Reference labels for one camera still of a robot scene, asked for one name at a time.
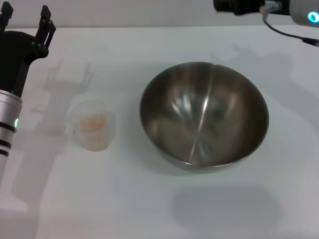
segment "white table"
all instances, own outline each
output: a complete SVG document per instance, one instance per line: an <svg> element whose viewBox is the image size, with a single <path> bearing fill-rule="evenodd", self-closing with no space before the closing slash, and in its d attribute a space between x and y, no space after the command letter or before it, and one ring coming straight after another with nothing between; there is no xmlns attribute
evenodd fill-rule
<svg viewBox="0 0 319 239"><path fill-rule="evenodd" d="M315 28L278 28L319 38ZM23 91L0 187L1 239L319 235L319 48L265 26L230 26L64 28L49 50L31 65ZM233 68L267 102L265 141L229 169L175 168L142 130L147 83L190 61ZM87 99L116 115L116 136L102 152L72 143L65 127L69 111Z"/></svg>

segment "plastic cup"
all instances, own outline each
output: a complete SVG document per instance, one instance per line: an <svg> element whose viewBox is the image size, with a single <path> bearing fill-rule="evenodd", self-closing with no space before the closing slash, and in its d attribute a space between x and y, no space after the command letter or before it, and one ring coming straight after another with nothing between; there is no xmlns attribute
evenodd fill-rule
<svg viewBox="0 0 319 239"><path fill-rule="evenodd" d="M108 147L108 122L105 104L91 100L78 104L70 114L70 122L80 144L90 151Z"/></svg>

